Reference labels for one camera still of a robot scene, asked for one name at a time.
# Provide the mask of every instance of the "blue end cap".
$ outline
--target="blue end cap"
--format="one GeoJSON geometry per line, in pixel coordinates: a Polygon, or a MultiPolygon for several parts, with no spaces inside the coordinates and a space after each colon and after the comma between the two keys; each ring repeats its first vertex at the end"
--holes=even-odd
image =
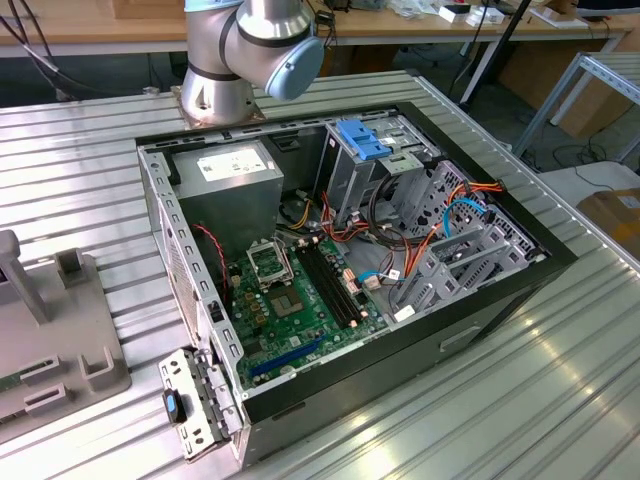
{"type": "Polygon", "coordinates": [[[304,93],[318,76],[324,48],[317,37],[307,37],[296,45],[269,77],[265,92],[278,100],[293,100],[304,93]]]}
{"type": "Polygon", "coordinates": [[[190,13],[217,10],[218,8],[240,5],[243,1],[244,0],[185,0],[184,11],[190,13]]]}

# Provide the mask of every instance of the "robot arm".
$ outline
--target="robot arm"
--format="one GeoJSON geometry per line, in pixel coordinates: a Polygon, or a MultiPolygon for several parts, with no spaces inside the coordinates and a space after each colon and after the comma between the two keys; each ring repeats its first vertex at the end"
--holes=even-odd
{"type": "Polygon", "coordinates": [[[254,110],[251,84],[279,100],[300,96],[324,49],[301,0],[186,0],[189,70],[184,111],[204,124],[232,124],[254,110]]]}

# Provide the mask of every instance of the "yellow wire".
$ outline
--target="yellow wire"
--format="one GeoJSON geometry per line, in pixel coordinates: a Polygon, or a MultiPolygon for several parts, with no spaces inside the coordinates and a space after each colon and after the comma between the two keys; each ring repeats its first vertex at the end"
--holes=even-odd
{"type": "Polygon", "coordinates": [[[307,223],[307,219],[309,218],[309,209],[311,208],[311,200],[307,200],[307,206],[304,209],[304,214],[302,215],[302,218],[300,219],[300,221],[298,221],[298,223],[292,225],[291,228],[292,230],[298,230],[302,227],[304,227],[304,224],[307,223]]]}

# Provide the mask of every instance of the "motherboard chip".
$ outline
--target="motherboard chip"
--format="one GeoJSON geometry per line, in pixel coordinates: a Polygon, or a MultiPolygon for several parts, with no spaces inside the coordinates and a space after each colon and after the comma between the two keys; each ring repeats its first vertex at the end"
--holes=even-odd
{"type": "Polygon", "coordinates": [[[244,348],[244,353],[246,353],[248,357],[250,357],[251,355],[255,355],[256,353],[260,353],[262,351],[262,345],[260,345],[260,342],[258,341],[247,343],[246,345],[243,346],[243,348],[244,348]]]}
{"type": "Polygon", "coordinates": [[[292,286],[271,290],[267,294],[267,297],[269,301],[271,301],[271,305],[279,318],[286,317],[304,309],[298,292],[296,292],[296,289],[292,286]]]}

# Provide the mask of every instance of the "slotted metal surface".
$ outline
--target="slotted metal surface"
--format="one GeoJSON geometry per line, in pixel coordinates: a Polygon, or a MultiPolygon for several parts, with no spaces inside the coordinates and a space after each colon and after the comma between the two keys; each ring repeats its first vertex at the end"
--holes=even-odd
{"type": "MultiPolygon", "coordinates": [[[[486,341],[238,478],[637,478],[638,263],[422,79],[319,79],[287,104],[257,93],[268,118],[414,102],[581,259],[486,341]]],[[[185,464],[160,398],[156,362],[188,339],[131,139],[183,128],[170,95],[0,111],[0,228],[16,230],[27,265],[73,246],[96,256],[133,378],[128,391],[0,445],[3,478],[236,472],[228,447],[185,464]]]]}
{"type": "Polygon", "coordinates": [[[640,53],[592,53],[583,57],[581,66],[640,104],[640,53]]]}

